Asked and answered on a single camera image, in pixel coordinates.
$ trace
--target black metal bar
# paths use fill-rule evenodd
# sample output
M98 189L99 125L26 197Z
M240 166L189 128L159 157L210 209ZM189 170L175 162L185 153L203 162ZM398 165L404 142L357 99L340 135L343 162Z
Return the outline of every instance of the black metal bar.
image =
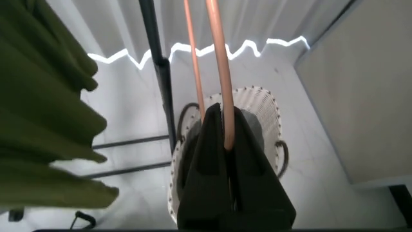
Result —
M390 186L389 190L393 199L397 203L400 212L403 214L406 225L408 228L412 228L412 197L407 187L402 185Z
M155 136L155 137L149 137L149 138L143 138L143 139L133 139L133 140L126 140L126 141L121 141L121 142L110 142L107 144L99 144L99 145L94 145L91 148L96 150L96 149L102 149L102 148L112 148L115 146L124 146L124 145L130 145L130 144L138 144L142 142L152 142L152 141L158 141L158 140L164 140L168 139L168 135L161 135L161 136Z
M147 39L149 41L150 51L156 76L159 84L160 93L162 94L163 108L166 114L167 130L169 132L169 142L171 151L176 145L176 127L174 126L172 82L170 74L170 62L162 55L159 32L157 27L155 4L153 0L139 0L140 10L142 11L144 26L146 29Z
M147 40L149 41L150 51L154 63L159 63L162 56L160 46L159 31L157 28L155 4L153 0L139 0L140 10L142 11L144 26L146 28Z
M171 162L167 161L167 162L160 162L157 164L149 164L149 165L144 165L144 166L139 166L139 167L119 169L119 170L114 170L114 171L106 171L102 173L95 173L95 174L85 175L83 177L89 178L89 179L110 177L114 175L121 175L121 174L136 172L136 171L145 171L145 170L150 170L150 169L155 169L155 168L163 168L163 167L168 167L170 165L171 165Z

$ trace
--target green fabric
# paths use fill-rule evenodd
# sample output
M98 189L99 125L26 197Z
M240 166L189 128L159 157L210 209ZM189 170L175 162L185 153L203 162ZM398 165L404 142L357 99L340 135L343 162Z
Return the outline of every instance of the green fabric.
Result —
M91 149L106 120L80 100L96 63L46 1L0 1L0 66L0 207L109 206L117 188L50 167L106 161Z

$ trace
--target green cloth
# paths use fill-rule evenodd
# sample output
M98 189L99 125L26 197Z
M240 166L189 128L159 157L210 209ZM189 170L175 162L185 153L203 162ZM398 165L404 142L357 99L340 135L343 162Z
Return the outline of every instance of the green cloth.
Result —
M106 120L80 100L96 72L46 1L0 1L0 207L104 208L117 198L117 188L50 167L106 161L91 149Z

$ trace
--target white curtain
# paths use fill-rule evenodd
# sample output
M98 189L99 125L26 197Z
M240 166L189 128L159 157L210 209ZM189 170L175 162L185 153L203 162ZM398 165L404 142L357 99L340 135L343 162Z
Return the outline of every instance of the white curtain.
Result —
M219 4L225 40L234 53L245 40L253 41L258 51L268 38L289 42L303 36L311 44L348 1L222 0ZM149 44L138 0L48 2L86 51L107 58L105 63L125 54L141 65L150 58L149 52L144 57ZM183 0L154 0L154 4L162 50L168 57L174 44L189 44ZM205 2L191 0L190 6L197 48L202 49L212 44Z

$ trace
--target white basket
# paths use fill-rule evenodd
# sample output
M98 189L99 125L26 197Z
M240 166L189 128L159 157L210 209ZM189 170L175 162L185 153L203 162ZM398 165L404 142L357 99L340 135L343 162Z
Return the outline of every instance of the white basket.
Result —
M275 146L276 141L282 140L282 128L279 108L277 107L274 96L270 94L270 91L257 86L238 88L232 92L234 105L242 110L252 132L254 132L256 140L261 146L264 144L263 150L271 167L275 173L279 174L278 164L282 164L285 157L283 156L283 152L280 152L280 149ZM220 103L222 107L221 102L222 98L220 93L207 97L205 98L205 109L216 103ZM198 110L195 112L188 111L186 115L183 116L182 135L185 139L177 142L173 152L171 179L167 193L167 207L169 214L176 223L180 203L176 183L184 152L183 149L187 141L190 141L194 135L199 134L199 121L200 113Z

